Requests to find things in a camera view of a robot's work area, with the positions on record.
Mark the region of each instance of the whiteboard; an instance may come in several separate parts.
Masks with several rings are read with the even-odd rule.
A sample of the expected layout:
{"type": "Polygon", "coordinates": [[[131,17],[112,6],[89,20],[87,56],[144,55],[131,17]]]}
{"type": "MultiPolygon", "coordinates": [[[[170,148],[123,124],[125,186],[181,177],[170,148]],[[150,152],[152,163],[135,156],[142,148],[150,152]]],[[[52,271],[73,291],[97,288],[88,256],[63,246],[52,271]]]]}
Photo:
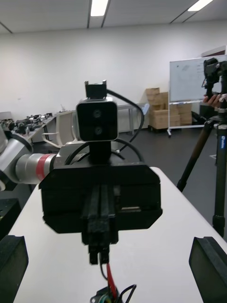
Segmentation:
{"type": "MultiPolygon", "coordinates": [[[[203,62],[211,58],[226,61],[227,55],[170,62],[169,102],[203,100],[206,93],[202,88],[205,78],[203,62]]],[[[220,92],[221,83],[216,83],[213,91],[220,92]]]]}

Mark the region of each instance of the dark floor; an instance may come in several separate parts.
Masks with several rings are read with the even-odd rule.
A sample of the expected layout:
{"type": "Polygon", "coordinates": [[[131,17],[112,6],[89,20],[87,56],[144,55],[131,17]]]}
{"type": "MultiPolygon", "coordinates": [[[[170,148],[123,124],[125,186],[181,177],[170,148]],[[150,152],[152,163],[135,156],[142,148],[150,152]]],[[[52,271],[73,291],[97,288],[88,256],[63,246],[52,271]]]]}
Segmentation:
{"type": "MultiPolygon", "coordinates": [[[[140,150],[149,166],[159,167],[176,185],[185,169],[191,153],[198,140],[200,128],[183,129],[172,132],[171,139],[167,133],[154,134],[143,130],[133,141],[140,150]]],[[[121,134],[128,140],[128,134],[121,134]]],[[[215,131],[211,133],[200,158],[198,159],[183,194],[212,224],[214,215],[216,166],[215,160],[210,155],[216,154],[217,140],[215,131]]],[[[126,148],[122,155],[127,159],[136,159],[133,152],[126,148]]]]}

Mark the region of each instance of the white wall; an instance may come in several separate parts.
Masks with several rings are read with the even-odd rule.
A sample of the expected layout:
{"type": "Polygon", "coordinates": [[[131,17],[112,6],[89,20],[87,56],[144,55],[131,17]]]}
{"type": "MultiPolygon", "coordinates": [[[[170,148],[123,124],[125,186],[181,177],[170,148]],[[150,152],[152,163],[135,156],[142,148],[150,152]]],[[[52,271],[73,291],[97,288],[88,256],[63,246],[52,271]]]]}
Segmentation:
{"type": "Polygon", "coordinates": [[[227,22],[0,35],[0,111],[13,117],[74,109],[84,81],[136,102],[167,91],[169,62],[226,44],[227,22]]]}

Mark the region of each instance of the tripod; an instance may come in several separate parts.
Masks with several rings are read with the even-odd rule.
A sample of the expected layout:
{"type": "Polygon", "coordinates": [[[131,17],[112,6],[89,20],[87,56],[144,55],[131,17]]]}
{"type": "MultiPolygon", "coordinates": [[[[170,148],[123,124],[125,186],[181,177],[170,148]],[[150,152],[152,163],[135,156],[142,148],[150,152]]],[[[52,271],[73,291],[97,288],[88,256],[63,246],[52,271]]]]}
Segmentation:
{"type": "Polygon", "coordinates": [[[223,95],[218,116],[209,119],[200,134],[199,140],[192,152],[191,158],[185,171],[177,184],[177,188],[182,192],[187,184],[190,173],[199,158],[204,145],[214,127],[218,123],[218,145],[217,145],[217,175],[215,193],[215,213],[213,216],[213,227],[220,236],[224,236],[225,228],[225,190],[226,190],[226,165],[227,165],[227,102],[226,95],[223,95]]]}

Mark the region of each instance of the black cable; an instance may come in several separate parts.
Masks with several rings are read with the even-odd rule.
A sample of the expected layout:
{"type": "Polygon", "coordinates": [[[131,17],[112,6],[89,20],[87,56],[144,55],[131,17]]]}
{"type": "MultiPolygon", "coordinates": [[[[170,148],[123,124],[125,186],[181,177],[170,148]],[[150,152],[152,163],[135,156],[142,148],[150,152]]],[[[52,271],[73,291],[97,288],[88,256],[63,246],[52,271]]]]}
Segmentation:
{"type": "Polygon", "coordinates": [[[130,147],[137,154],[140,162],[144,162],[143,156],[141,155],[139,150],[134,145],[132,145],[131,143],[129,143],[129,142],[123,140],[123,139],[120,139],[120,138],[117,138],[115,141],[119,142],[121,144],[125,144],[126,146],[130,147]]]}
{"type": "Polygon", "coordinates": [[[102,274],[103,278],[105,280],[108,280],[107,277],[104,274],[104,271],[103,271],[103,266],[102,266],[102,262],[101,262],[101,254],[100,253],[99,253],[99,265],[100,265],[100,270],[101,270],[101,274],[102,274]]]}
{"type": "MultiPolygon", "coordinates": [[[[112,91],[112,90],[110,90],[110,89],[107,89],[106,91],[107,91],[108,94],[110,94],[110,95],[112,95],[112,96],[114,96],[114,97],[116,97],[116,98],[118,98],[118,99],[121,99],[122,101],[124,101],[124,102],[126,102],[126,103],[132,105],[133,107],[135,107],[135,108],[140,112],[140,114],[141,114],[141,121],[140,121],[139,128],[138,128],[138,130],[136,131],[136,133],[134,134],[134,136],[129,140],[129,142],[132,142],[132,141],[138,136],[138,134],[139,134],[139,132],[141,131],[141,129],[142,129],[142,127],[143,127],[143,124],[144,124],[144,114],[143,114],[142,109],[141,109],[136,103],[134,103],[134,102],[128,100],[127,98],[125,98],[125,97],[123,97],[123,96],[121,96],[121,95],[115,93],[114,91],[112,91]]],[[[120,151],[123,151],[123,150],[125,149],[126,146],[127,146],[127,145],[124,145],[124,146],[120,149],[120,151]]]]}
{"type": "Polygon", "coordinates": [[[115,156],[121,158],[122,160],[125,160],[125,158],[124,158],[120,153],[118,153],[118,152],[116,152],[116,151],[111,151],[111,153],[112,153],[113,155],[115,155],[115,156]]]}
{"type": "Polygon", "coordinates": [[[118,298],[118,300],[117,300],[117,303],[121,303],[122,302],[122,297],[123,297],[123,295],[127,292],[127,291],[129,291],[131,289],[131,291],[130,291],[130,294],[129,294],[129,296],[128,296],[128,299],[125,301],[125,303],[129,303],[129,301],[131,300],[131,297],[132,297],[132,295],[133,295],[133,293],[134,293],[134,291],[135,291],[135,289],[136,289],[136,285],[134,284],[134,285],[131,285],[131,286],[129,286],[129,287],[127,287],[126,289],[124,289],[123,291],[122,291],[122,293],[120,294],[120,296],[119,296],[119,298],[118,298]]]}
{"type": "Polygon", "coordinates": [[[85,155],[83,155],[82,157],[80,157],[80,159],[77,162],[82,161],[84,158],[88,157],[90,155],[89,152],[87,152],[85,155]]]}
{"type": "Polygon", "coordinates": [[[85,142],[82,146],[78,147],[74,152],[72,152],[65,161],[65,165],[70,165],[72,160],[75,158],[76,155],[79,154],[85,147],[89,146],[88,142],[85,142]]]}
{"type": "MultiPolygon", "coordinates": [[[[121,158],[122,160],[125,160],[125,158],[121,155],[121,154],[119,154],[118,152],[116,152],[116,151],[111,151],[111,153],[113,154],[113,155],[115,155],[115,156],[117,156],[117,157],[119,157],[119,158],[121,158]]],[[[88,153],[86,153],[85,155],[83,155],[77,162],[80,162],[80,161],[82,161],[84,158],[86,158],[86,157],[88,157],[90,155],[90,153],[88,152],[88,153]]]]}

